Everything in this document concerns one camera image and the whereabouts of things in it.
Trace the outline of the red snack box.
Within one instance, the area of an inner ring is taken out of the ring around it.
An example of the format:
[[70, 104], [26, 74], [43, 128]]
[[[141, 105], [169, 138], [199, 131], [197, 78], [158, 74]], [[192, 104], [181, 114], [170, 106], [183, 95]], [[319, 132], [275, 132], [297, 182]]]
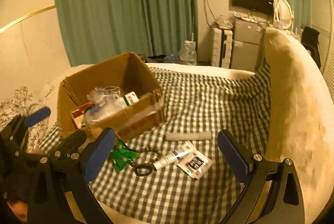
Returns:
[[93, 106], [93, 103], [88, 102], [70, 111], [72, 120], [76, 128], [80, 129], [84, 126], [84, 114], [89, 108]]

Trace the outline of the clear plastic bag with items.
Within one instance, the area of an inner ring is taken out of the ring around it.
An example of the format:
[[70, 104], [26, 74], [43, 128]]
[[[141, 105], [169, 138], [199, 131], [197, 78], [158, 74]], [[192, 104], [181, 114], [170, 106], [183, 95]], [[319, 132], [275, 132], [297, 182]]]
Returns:
[[91, 126], [97, 124], [118, 112], [125, 109], [127, 106], [121, 98], [107, 97], [100, 103], [89, 108], [84, 114], [84, 124]]

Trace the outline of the green foil packet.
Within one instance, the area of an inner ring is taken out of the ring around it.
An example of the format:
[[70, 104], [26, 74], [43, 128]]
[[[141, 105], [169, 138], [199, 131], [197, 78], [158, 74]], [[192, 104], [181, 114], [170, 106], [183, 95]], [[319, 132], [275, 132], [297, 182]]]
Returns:
[[109, 153], [113, 167], [117, 173], [120, 173], [133, 160], [139, 157], [139, 152], [129, 148], [122, 140], [117, 139], [116, 144]]

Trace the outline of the white green medicine box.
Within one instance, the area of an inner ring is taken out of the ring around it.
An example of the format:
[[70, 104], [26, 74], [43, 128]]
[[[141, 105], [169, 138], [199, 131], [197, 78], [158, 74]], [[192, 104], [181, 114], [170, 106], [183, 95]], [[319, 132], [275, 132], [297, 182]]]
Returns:
[[125, 94], [124, 96], [122, 96], [122, 98], [126, 106], [134, 105], [135, 103], [139, 102], [139, 98], [134, 91]]

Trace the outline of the white sachet packet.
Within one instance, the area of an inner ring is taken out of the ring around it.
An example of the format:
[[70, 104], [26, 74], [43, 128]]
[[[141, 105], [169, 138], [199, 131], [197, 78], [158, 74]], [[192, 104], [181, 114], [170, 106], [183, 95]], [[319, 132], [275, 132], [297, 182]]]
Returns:
[[186, 155], [177, 166], [194, 180], [198, 180], [211, 168], [213, 161], [195, 150]]

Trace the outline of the white ointment tube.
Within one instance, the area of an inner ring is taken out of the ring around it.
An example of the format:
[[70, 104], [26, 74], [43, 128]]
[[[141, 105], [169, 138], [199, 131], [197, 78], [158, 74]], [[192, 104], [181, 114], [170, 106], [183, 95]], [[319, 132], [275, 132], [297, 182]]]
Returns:
[[187, 141], [154, 162], [153, 168], [154, 170], [160, 170], [163, 167], [171, 165], [172, 163], [179, 162], [184, 156], [194, 152], [195, 150], [195, 146], [190, 141]]

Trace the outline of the silver blister pack bag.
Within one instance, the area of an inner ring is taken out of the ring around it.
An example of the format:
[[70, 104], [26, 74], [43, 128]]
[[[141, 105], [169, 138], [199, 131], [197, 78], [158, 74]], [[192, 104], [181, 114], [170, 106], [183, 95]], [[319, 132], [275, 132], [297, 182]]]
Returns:
[[121, 90], [119, 87], [95, 87], [87, 94], [87, 99], [90, 103], [97, 104], [107, 97], [119, 97]]

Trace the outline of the floral white bedsheet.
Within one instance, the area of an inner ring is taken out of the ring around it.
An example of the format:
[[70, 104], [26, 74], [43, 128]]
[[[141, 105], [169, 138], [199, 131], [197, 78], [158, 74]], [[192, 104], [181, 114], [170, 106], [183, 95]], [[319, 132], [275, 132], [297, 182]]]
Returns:
[[[39, 109], [46, 107], [47, 101], [54, 92], [54, 85], [46, 85], [46, 90], [35, 97], [28, 87], [15, 89], [13, 94], [1, 103], [1, 130], [17, 115], [29, 116]], [[25, 152], [31, 153], [49, 130], [50, 117], [28, 128], [23, 141]]]

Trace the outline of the large cream pillow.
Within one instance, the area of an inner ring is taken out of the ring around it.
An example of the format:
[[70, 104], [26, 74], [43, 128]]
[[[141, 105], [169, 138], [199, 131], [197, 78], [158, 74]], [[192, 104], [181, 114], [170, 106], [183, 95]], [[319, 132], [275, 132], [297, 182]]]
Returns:
[[305, 223], [313, 223], [333, 191], [332, 98], [316, 63], [294, 37], [266, 29], [264, 53], [271, 81], [266, 159], [292, 159], [301, 185]]

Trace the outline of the green curtain left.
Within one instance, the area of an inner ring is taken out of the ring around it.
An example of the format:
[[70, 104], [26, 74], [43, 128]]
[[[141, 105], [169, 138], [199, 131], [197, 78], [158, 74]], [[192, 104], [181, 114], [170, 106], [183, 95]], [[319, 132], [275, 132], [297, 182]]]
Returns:
[[197, 0], [55, 0], [72, 66], [125, 52], [159, 56], [198, 38]]

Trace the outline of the white suitcase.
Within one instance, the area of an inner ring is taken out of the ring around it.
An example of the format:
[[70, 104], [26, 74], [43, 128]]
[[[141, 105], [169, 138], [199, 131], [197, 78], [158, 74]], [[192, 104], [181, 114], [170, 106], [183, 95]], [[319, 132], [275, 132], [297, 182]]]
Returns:
[[212, 29], [211, 66], [230, 68], [233, 32], [230, 29]]

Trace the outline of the black chair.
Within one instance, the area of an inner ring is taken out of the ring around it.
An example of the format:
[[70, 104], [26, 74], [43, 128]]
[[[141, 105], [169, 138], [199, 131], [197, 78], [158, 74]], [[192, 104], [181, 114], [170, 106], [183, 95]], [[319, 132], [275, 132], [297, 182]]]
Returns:
[[313, 60], [318, 68], [321, 67], [320, 54], [319, 54], [319, 34], [317, 30], [311, 27], [305, 27], [302, 32], [301, 43], [310, 52]]

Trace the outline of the grey mini fridge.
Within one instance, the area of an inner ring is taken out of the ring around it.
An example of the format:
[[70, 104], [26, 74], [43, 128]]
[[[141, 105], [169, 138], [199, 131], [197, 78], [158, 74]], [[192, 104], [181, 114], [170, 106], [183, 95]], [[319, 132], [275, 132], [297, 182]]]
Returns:
[[262, 26], [260, 24], [235, 19], [230, 67], [236, 70], [255, 71], [261, 38]]

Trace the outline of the white round vanity mirror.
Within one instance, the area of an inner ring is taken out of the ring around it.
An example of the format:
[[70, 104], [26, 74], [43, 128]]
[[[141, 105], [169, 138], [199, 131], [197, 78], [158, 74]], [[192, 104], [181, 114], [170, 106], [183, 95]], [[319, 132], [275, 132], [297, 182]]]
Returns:
[[294, 11], [287, 0], [278, 0], [274, 9], [273, 24], [282, 31], [292, 31]]

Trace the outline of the white louvered wardrobe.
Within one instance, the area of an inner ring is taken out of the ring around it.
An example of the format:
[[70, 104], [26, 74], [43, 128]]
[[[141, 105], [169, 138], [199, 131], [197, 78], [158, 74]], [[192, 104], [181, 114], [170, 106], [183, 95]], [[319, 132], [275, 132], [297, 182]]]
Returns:
[[319, 31], [320, 71], [333, 93], [333, 0], [311, 0], [311, 26]]

